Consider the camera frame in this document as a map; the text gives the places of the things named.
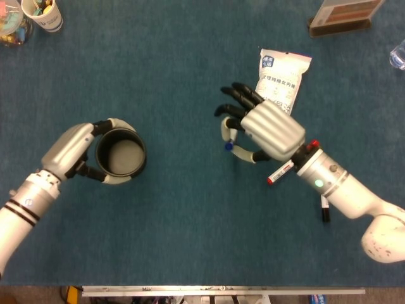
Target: white packet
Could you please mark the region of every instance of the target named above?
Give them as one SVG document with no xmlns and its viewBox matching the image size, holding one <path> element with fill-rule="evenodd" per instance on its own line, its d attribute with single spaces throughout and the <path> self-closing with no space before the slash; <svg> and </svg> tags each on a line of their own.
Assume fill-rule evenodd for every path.
<svg viewBox="0 0 405 304">
<path fill-rule="evenodd" d="M 291 115 L 302 73 L 309 68 L 311 60 L 312 57 L 262 49 L 256 92 Z"/>
</svg>

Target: blue tablecloth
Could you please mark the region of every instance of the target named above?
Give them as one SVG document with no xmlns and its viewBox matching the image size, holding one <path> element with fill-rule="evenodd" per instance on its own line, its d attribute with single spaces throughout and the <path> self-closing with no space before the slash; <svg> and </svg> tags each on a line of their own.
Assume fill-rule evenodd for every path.
<svg viewBox="0 0 405 304">
<path fill-rule="evenodd" d="M 371 222 L 332 207 L 280 164 L 223 149 L 221 86 L 255 86 L 261 48 L 310 54 L 292 116 L 327 153 L 405 207 L 403 3 L 373 28 L 320 39 L 321 1 L 60 1 L 62 30 L 0 48 L 0 193 L 17 188 L 70 126 L 117 117 L 148 148 L 122 186 L 76 177 L 18 248 L 3 284 L 403 286 L 405 263 L 369 259 Z"/>
</svg>

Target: robotic arm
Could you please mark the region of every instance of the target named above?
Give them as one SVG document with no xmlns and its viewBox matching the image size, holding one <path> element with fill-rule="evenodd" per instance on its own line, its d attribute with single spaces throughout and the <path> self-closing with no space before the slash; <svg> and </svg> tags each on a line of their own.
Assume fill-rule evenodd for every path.
<svg viewBox="0 0 405 304">
<path fill-rule="evenodd" d="M 112 129 L 135 131 L 116 118 L 81 123 L 68 129 L 42 158 L 43 169 L 30 174 L 0 209 L 0 279 L 10 256 L 59 196 L 59 185 L 75 174 L 105 184 L 120 184 L 131 177 L 111 176 L 86 165 L 86 151 L 94 138 Z"/>
<path fill-rule="evenodd" d="M 405 210 L 367 189 L 319 145 L 305 145 L 303 127 L 272 101 L 264 100 L 244 84 L 233 83 L 232 88 L 221 90 L 243 107 L 223 104 L 215 111 L 215 116 L 223 113 L 233 116 L 222 121 L 221 133 L 232 144 L 236 156 L 253 163 L 270 158 L 281 162 L 291 159 L 297 175 L 346 217 L 356 219 L 364 214 L 374 217 L 361 240 L 369 257 L 382 263 L 405 260 Z M 253 153 L 234 144 L 236 130 L 244 131 L 261 150 Z"/>
</svg>

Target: black cup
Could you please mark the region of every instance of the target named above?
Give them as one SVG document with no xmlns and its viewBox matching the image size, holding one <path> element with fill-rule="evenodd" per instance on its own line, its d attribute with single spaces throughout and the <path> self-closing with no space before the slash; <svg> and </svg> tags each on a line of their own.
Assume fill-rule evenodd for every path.
<svg viewBox="0 0 405 304">
<path fill-rule="evenodd" d="M 101 169 L 115 177 L 135 177 L 146 165 L 146 147 L 138 133 L 113 129 L 100 138 L 96 161 Z"/>
</svg>

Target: green indicator light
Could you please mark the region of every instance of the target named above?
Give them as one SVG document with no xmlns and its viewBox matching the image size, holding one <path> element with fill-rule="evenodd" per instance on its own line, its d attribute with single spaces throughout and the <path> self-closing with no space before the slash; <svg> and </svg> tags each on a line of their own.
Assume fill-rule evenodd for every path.
<svg viewBox="0 0 405 304">
<path fill-rule="evenodd" d="M 316 187 L 323 187 L 323 181 L 322 180 L 320 180 L 320 179 L 317 179 L 316 181 L 315 181 L 315 186 Z"/>
</svg>

